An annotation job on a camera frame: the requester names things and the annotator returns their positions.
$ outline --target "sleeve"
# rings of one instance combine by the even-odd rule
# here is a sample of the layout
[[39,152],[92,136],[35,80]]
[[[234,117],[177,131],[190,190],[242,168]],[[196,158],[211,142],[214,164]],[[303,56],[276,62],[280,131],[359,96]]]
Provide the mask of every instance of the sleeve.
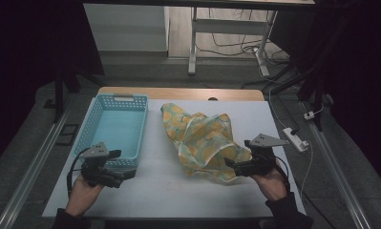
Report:
[[273,214],[276,229],[308,229],[313,224],[312,218],[298,211],[294,193],[276,201],[268,200],[265,204]]
[[65,212],[65,209],[58,208],[56,213],[55,222],[53,223],[53,229],[88,229],[90,228],[90,221],[82,218],[75,218]]

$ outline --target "yellow cloth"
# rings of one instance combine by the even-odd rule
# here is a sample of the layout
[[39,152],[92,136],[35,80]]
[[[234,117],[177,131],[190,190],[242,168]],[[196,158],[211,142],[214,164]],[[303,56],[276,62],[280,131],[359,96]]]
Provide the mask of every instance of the yellow cloth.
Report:
[[236,176],[223,158],[235,162],[251,159],[250,152],[234,142],[227,114],[190,115],[173,103],[164,104],[160,110],[166,132],[178,149],[180,163],[188,175],[208,174],[228,182]]

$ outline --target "blue plastic basket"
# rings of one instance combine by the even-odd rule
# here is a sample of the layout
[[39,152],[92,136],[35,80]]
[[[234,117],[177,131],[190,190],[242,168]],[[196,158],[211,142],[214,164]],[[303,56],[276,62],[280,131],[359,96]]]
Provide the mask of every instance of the blue plastic basket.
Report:
[[137,168],[147,112],[146,94],[98,94],[86,113],[73,154],[104,142],[109,151],[121,151],[120,157],[106,162],[107,168]]

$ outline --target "hand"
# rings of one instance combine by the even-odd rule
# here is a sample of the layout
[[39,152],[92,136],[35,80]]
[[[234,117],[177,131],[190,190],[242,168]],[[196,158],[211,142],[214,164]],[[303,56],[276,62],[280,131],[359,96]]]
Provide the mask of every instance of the hand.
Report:
[[82,175],[79,175],[74,181],[74,188],[66,206],[65,212],[69,215],[81,218],[95,203],[100,191],[104,188],[102,185],[91,187]]
[[256,181],[262,193],[268,200],[276,201],[287,196],[283,177],[276,169],[273,169],[264,176],[253,175],[250,177]]

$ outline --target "tabletop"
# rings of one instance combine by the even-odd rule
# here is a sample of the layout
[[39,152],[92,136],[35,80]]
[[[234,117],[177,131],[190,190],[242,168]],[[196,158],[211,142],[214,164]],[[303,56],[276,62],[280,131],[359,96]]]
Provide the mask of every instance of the tabletop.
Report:
[[[204,176],[188,176],[181,168],[178,152],[164,130],[160,107],[175,103],[189,114],[207,116],[226,113],[231,119],[234,141],[259,133],[279,137],[262,93],[256,90],[210,90],[170,88],[101,88],[99,94],[148,94],[148,117],[136,176],[119,189],[105,188],[86,213],[94,219],[255,219],[271,217],[265,196],[249,177],[228,183]],[[208,101],[209,97],[218,101]],[[283,147],[274,154],[286,160]],[[74,156],[68,157],[53,189],[43,217],[54,217],[67,202],[66,180]],[[297,187],[290,172],[291,191]],[[297,207],[305,212],[296,195]]]

